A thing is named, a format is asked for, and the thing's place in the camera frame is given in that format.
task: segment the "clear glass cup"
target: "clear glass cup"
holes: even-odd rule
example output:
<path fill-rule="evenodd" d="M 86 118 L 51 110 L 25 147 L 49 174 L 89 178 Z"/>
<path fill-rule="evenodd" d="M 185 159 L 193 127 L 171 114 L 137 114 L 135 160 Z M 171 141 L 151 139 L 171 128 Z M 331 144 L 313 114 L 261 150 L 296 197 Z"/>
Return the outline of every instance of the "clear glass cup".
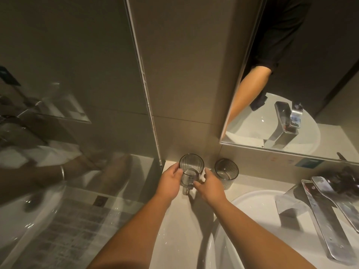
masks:
<path fill-rule="evenodd" d="M 179 162 L 179 167 L 183 170 L 181 177 L 182 186 L 193 189 L 193 182 L 199 181 L 203 172 L 203 160 L 196 154 L 186 154 Z"/>
<path fill-rule="evenodd" d="M 218 160 L 214 165 L 214 175 L 222 182 L 225 190 L 231 187 L 239 173 L 237 165 L 227 158 Z"/>

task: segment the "hand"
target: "hand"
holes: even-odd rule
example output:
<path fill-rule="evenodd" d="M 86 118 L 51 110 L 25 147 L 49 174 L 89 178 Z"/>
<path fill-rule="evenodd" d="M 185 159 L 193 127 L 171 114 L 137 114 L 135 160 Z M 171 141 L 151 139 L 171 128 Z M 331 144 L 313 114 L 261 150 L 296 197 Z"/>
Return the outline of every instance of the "hand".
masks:
<path fill-rule="evenodd" d="M 179 169 L 180 164 L 175 163 L 163 172 L 159 179 L 156 196 L 160 196 L 171 202 L 180 191 L 182 169 Z"/>
<path fill-rule="evenodd" d="M 203 184 L 195 181 L 194 187 L 201 197 L 213 208 L 215 204 L 226 201 L 227 197 L 225 196 L 222 182 L 208 168 L 205 168 L 205 172 L 206 181 Z"/>

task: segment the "black sleeve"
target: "black sleeve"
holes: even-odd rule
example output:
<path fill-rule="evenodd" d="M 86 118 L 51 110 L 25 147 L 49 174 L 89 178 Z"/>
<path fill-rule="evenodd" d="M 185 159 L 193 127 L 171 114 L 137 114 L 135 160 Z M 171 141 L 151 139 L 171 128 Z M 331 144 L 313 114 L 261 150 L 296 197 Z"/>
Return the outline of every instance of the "black sleeve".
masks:
<path fill-rule="evenodd" d="M 280 8 L 275 9 L 275 15 L 264 31 L 254 56 L 255 66 L 265 66 L 272 72 L 292 44 L 311 2 L 310 0 L 279 0 L 276 5 Z"/>

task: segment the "countertop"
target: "countertop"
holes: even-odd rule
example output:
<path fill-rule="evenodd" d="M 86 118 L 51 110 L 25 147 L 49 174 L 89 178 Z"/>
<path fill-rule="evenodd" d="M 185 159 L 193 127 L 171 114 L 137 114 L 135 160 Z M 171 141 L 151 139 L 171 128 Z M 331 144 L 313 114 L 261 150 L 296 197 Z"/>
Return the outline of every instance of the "countertop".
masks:
<path fill-rule="evenodd" d="M 174 163 L 166 161 L 163 170 Z M 250 191 L 287 191 L 292 186 L 292 183 L 239 175 L 225 194 L 232 201 Z M 214 220 L 212 209 L 196 194 L 196 190 L 191 190 L 191 196 L 185 196 L 181 186 L 160 227 L 150 269 L 204 268 L 202 261 Z"/>

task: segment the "teal sticker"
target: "teal sticker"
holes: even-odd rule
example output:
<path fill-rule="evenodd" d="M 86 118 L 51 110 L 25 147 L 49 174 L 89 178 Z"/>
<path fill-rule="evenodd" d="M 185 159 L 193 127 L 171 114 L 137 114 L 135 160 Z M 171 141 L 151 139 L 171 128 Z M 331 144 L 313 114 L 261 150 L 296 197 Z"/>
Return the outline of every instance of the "teal sticker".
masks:
<path fill-rule="evenodd" d="M 314 169 L 315 167 L 317 167 L 323 161 L 324 160 L 316 160 L 315 158 L 305 157 L 302 160 L 300 160 L 295 166 Z"/>

